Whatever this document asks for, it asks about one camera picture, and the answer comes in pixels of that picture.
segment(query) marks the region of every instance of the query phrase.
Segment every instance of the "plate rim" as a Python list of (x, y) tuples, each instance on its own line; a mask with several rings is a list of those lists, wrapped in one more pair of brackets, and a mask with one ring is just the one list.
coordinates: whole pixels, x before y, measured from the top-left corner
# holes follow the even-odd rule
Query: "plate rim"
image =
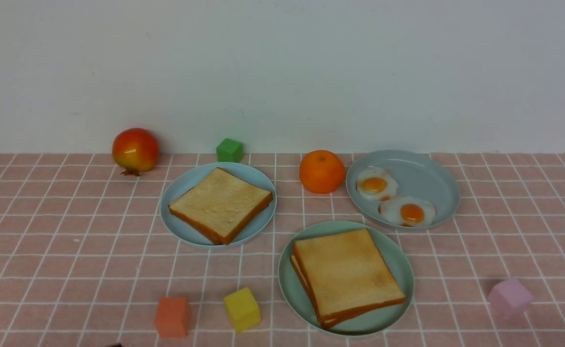
[[(185, 175), (188, 175), (188, 173), (190, 173), (191, 171), (194, 171), (196, 169), (199, 169), (201, 167), (221, 167), (222, 166), (226, 166), (226, 165), (230, 165), (230, 166), (236, 166), (236, 167), (241, 167), (244, 170), (252, 170), (254, 172), (256, 172), (256, 174), (263, 176), (265, 179), (267, 179), (267, 181), (269, 182), (269, 184), (271, 185), (271, 189), (272, 189), (272, 195), (273, 195), (273, 200), (272, 202), (270, 202), (270, 204), (274, 204), (274, 208), (272, 209), (272, 213), (270, 214), (267, 222), (265, 222), (263, 224), (263, 226), (259, 229), (259, 231), (257, 231), (256, 233), (254, 233), (253, 235), (250, 235), (249, 237), (241, 240), (241, 241), (232, 241), (230, 244), (202, 244), (202, 243), (195, 243), (195, 242), (191, 242), (189, 240), (186, 240), (184, 238), (182, 238), (179, 235), (176, 235), (176, 233), (174, 233), (170, 227), (167, 225), (167, 223), (165, 222), (165, 219), (163, 218), (163, 208), (164, 208), (164, 204), (163, 204), (163, 197), (165, 196), (165, 194), (168, 192), (169, 188), (172, 186), (172, 184), (174, 184), (177, 180), (180, 180), (182, 177), (184, 177)], [(174, 235), (175, 237), (177, 237), (180, 241), (185, 242), (187, 244), (190, 244), (191, 246), (197, 247), (197, 248), (203, 248), (206, 250), (225, 250), (228, 248), (234, 248), (234, 247), (238, 247), (241, 246), (242, 244), (245, 244), (248, 241), (253, 240), (254, 238), (256, 238), (259, 234), (261, 234), (264, 230), (265, 227), (268, 226), (268, 224), (272, 221), (272, 219), (274, 218), (274, 215), (276, 214), (276, 208), (278, 207), (278, 193), (276, 192), (276, 185), (272, 182), (271, 179), (269, 179), (269, 177), (259, 171), (259, 169), (257, 169), (256, 167), (252, 167), (251, 165), (248, 164), (243, 164), (241, 162), (211, 162), (208, 164), (203, 164), (203, 165), (195, 165), (195, 167), (192, 167), (192, 169), (182, 173), (180, 176), (177, 176), (173, 181), (171, 181), (171, 183), (169, 184), (168, 187), (166, 187), (166, 189), (163, 191), (163, 193), (161, 194), (161, 197), (159, 198), (159, 217), (161, 218), (161, 222), (163, 223), (163, 225), (165, 226), (166, 230), (168, 232), (170, 232), (172, 235)]]
[[(318, 325), (314, 325), (313, 323), (307, 321), (307, 319), (305, 319), (304, 317), (302, 317), (302, 315), (300, 315), (296, 309), (291, 305), (291, 303), (289, 303), (289, 299), (287, 298), (287, 295), (285, 294), (285, 290), (283, 289), (283, 280), (282, 277), (280, 276), (280, 272), (281, 272), (281, 267), (283, 266), (283, 254), (287, 251), (287, 249), (291, 246), (291, 244), (293, 243), (293, 241), (295, 240), (299, 240), (298, 237), (304, 233), (306, 230), (310, 229), (310, 228), (315, 228), (317, 226), (326, 226), (329, 224), (346, 224), (350, 227), (349, 231), (353, 230), (352, 228), (366, 228), (368, 229), (368, 231), (371, 233), (371, 235), (377, 235), (377, 237), (383, 237), (386, 238), (387, 240), (389, 240), (390, 242), (393, 243), (394, 246), (396, 246), (396, 248), (399, 249), (400, 253), (404, 256), (404, 259), (406, 260), (406, 263), (409, 265), (409, 269), (411, 270), (411, 294), (409, 296), (409, 301), (408, 301), (408, 305), (406, 305), (406, 308), (404, 308), (404, 312), (402, 312), (402, 314), (400, 315), (400, 317), (391, 325), (389, 325), (388, 327), (384, 327), (382, 329), (379, 329), (377, 331), (374, 332), (370, 332), (367, 334), (342, 334), (342, 333), (337, 333), (337, 332), (332, 332), (326, 329), (323, 329), (322, 327), (318, 326)], [(336, 232), (332, 232), (332, 233), (327, 233), (326, 235), (336, 235), (339, 233), (344, 233), (344, 231), (336, 231)], [(296, 316), (300, 317), (300, 319), (302, 319), (306, 324), (308, 324), (309, 326), (311, 326), (313, 329), (316, 329), (322, 333), (325, 334), (330, 334), (331, 336), (338, 336), (338, 337), (344, 337), (344, 338), (367, 338), (369, 336), (373, 336), (376, 334), (381, 334), (382, 332), (384, 332), (387, 329), (392, 329), (392, 327), (394, 327), (395, 325), (397, 325), (404, 316), (406, 316), (406, 314), (408, 314), (409, 310), (411, 309), (411, 306), (413, 304), (413, 301), (415, 300), (415, 289), (416, 289), (416, 284), (415, 284), (415, 272), (413, 271), (413, 266), (411, 264), (411, 261), (409, 260), (409, 257), (404, 253), (404, 251), (402, 250), (402, 247), (400, 247), (395, 241), (393, 241), (392, 239), (390, 239), (390, 237), (388, 237), (388, 235), (382, 233), (382, 231), (379, 231), (371, 226), (367, 226), (366, 224), (360, 223), (360, 222), (355, 222), (353, 220), (327, 220), (325, 222), (319, 222), (319, 223), (315, 223), (312, 224), (309, 227), (304, 228), (304, 230), (296, 233), (291, 240), (289, 240), (287, 242), (287, 244), (285, 245), (285, 247), (282, 249), (281, 252), (281, 256), (278, 259), (278, 272), (276, 273), (276, 275), (278, 276), (278, 286), (279, 289), (282, 293), (282, 297), (285, 300), (285, 303), (291, 308), (291, 310), (293, 311), (294, 314), (296, 314)]]
[(458, 211), (458, 209), (460, 208), (460, 204), (461, 204), (461, 200), (462, 200), (462, 196), (461, 196), (461, 191), (460, 191), (460, 186), (458, 184), (458, 181), (456, 180), (456, 177), (454, 177), (454, 175), (452, 174), (452, 172), (450, 172), (448, 169), (446, 169), (446, 167), (444, 167), (443, 165), (441, 165), (441, 163), (437, 162), (436, 160), (433, 160), (433, 158), (424, 156), (421, 153), (417, 153), (417, 152), (413, 152), (413, 151), (407, 151), (404, 149), (379, 149), (377, 151), (372, 151), (372, 152), (368, 152), (366, 154), (364, 154), (363, 156), (361, 156), (360, 158), (358, 158), (357, 160), (354, 160), (353, 163), (351, 163), (351, 166), (349, 166), (349, 169), (347, 170), (347, 173), (349, 173), (351, 171), (351, 169), (353, 169), (354, 165), (355, 167), (357, 167), (358, 163), (362, 163), (362, 160), (364, 158), (366, 158), (369, 155), (374, 155), (375, 153), (379, 153), (379, 152), (399, 152), (399, 153), (405, 153), (408, 155), (412, 155), (412, 156), (422, 156), (423, 158), (425, 158), (426, 160), (431, 161), (432, 163), (434, 163), (435, 165), (437, 165), (438, 167), (441, 167), (441, 169), (443, 169), (444, 172), (447, 173), (447, 176), (450, 180), (452, 180), (452, 182), (454, 182), (454, 186), (456, 187), (455, 191), (454, 191), (454, 195), (456, 197), (456, 203), (455, 203), (455, 208), (452, 211), (452, 213), (450, 213), (450, 215), (448, 215), (446, 218), (444, 218), (441, 222), (438, 223), (433, 223), (430, 224), (430, 226), (425, 226), (425, 227), (403, 227), (403, 226), (396, 226), (395, 224), (390, 224), (388, 222), (386, 222), (385, 220), (382, 219), (377, 219), (374, 218), (372, 215), (370, 215), (366, 210), (364, 210), (357, 202), (356, 199), (353, 199), (353, 196), (351, 195), (350, 189), (351, 189), (351, 184), (350, 184), (350, 176), (347, 174), (345, 176), (345, 187), (347, 190), (347, 195), (349, 196), (349, 198), (351, 199), (351, 202), (353, 202), (353, 205), (358, 209), (358, 211), (361, 212), (361, 214), (370, 219), (371, 221), (377, 223), (378, 225), (382, 226), (382, 227), (386, 227), (390, 230), (399, 230), (399, 231), (425, 231), (425, 230), (430, 230), (430, 229), (435, 229), (443, 224), (445, 224), (445, 222), (448, 222), (449, 220), (451, 220), (452, 218), (454, 218), (454, 215), (456, 215), (456, 212)]

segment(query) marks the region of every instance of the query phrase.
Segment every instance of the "white wall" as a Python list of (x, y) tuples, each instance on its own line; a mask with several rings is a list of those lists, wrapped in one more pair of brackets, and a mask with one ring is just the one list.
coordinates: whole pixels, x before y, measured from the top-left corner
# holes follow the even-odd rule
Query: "white wall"
[(565, 151), (565, 0), (0, 0), (0, 152)]

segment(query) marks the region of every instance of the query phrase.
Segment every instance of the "pomegranate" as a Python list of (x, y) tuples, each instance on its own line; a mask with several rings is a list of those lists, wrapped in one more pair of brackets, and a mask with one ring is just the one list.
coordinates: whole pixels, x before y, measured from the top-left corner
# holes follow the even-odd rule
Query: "pomegranate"
[(113, 160), (124, 169), (122, 175), (141, 176), (152, 170), (159, 160), (159, 143), (151, 132), (142, 128), (124, 130), (113, 140)]

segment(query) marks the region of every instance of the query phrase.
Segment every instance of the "bread slice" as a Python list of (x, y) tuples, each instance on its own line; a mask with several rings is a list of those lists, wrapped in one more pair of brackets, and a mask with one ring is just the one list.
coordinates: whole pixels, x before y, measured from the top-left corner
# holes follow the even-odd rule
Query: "bread slice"
[[(293, 266), (293, 270), (296, 271), (297, 277), (300, 279), (300, 283), (302, 284), (302, 288), (304, 288), (304, 291), (308, 295), (310, 303), (311, 303), (311, 305), (313, 306), (313, 309), (316, 312), (315, 294), (314, 294), (312, 288), (310, 288), (309, 284), (306, 282), (306, 277), (304, 276), (304, 274), (302, 274), (302, 271), (300, 270), (300, 265), (298, 265), (298, 263), (297, 263), (296, 256), (293, 255), (293, 254), (291, 254), (291, 266)], [(366, 312), (358, 311), (358, 312), (354, 312), (353, 314), (346, 315), (346, 316), (343, 316), (343, 317), (337, 317), (337, 318), (331, 318), (331, 319), (325, 319), (325, 320), (323, 320), (322, 318), (317, 316), (317, 321), (319, 322), (319, 324), (322, 326), (323, 329), (330, 329), (330, 328), (332, 328), (336, 325), (339, 325), (340, 323), (342, 323), (345, 320), (356, 318), (357, 316), (361, 316), (362, 314), (364, 314)]]
[(271, 191), (216, 167), (171, 202), (169, 211), (213, 244), (230, 244), (272, 200)]
[(397, 305), (406, 300), (366, 229), (297, 240), (293, 253), (327, 321)]

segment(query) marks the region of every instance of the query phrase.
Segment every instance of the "light blue plate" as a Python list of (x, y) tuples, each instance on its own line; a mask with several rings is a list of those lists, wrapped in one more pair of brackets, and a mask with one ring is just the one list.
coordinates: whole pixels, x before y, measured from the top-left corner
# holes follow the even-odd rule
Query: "light blue plate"
[[(230, 174), (250, 184), (269, 190), (274, 195), (274, 200), (269, 203), (269, 206), (256, 215), (256, 217), (239, 233), (233, 242), (228, 245), (212, 244), (210, 240), (206, 239), (206, 237), (201, 235), (192, 226), (189, 226), (181, 219), (172, 215), (169, 212), (168, 207), (171, 202), (201, 182), (201, 180), (203, 180), (216, 167), (225, 169)], [(159, 209), (161, 211), (163, 223), (173, 235), (179, 237), (179, 239), (184, 242), (192, 244), (193, 246), (208, 248), (210, 250), (219, 250), (222, 248), (239, 246), (254, 239), (254, 237), (263, 231), (265, 226), (267, 226), (270, 220), (272, 220), (272, 217), (274, 217), (274, 211), (276, 211), (276, 200), (276, 189), (274, 188), (274, 184), (263, 172), (245, 164), (234, 162), (214, 162), (212, 164), (198, 166), (176, 178), (166, 189), (165, 193), (163, 193)]]
[[(315, 310), (310, 303), (310, 299), (300, 279), (297, 277), (293, 265), (291, 265), (290, 259), (291, 252), (293, 251), (293, 242), (362, 228), (366, 228), (370, 231), (375, 246), (377, 246), (384, 261), (388, 264), (388, 268), (399, 284), (400, 289), (406, 295), (406, 300), (399, 305), (371, 310), (361, 316), (343, 321), (329, 330), (323, 329), (317, 322)], [(295, 237), (289, 241), (287, 246), (285, 246), (278, 262), (278, 284), (280, 285), (285, 301), (289, 303), (291, 309), (293, 309), (302, 320), (306, 321), (306, 323), (312, 325), (317, 330), (344, 337), (366, 337), (392, 327), (397, 321), (403, 318), (409, 310), (413, 295), (415, 294), (415, 277), (413, 276), (411, 263), (396, 242), (392, 241), (387, 235), (377, 229), (348, 220), (332, 220), (313, 224), (296, 234)]]
[[(432, 202), (437, 212), (432, 224), (427, 227), (402, 227), (389, 224), (384, 220), (377, 210), (379, 202), (362, 198), (355, 189), (358, 174), (367, 166), (377, 166), (388, 170), (392, 178), (399, 184), (398, 195), (413, 195)], [(452, 173), (438, 162), (414, 152), (393, 149), (370, 152), (349, 167), (346, 186), (353, 204), (364, 216), (392, 229), (412, 231), (434, 228), (452, 218), (460, 206), (460, 189)]]

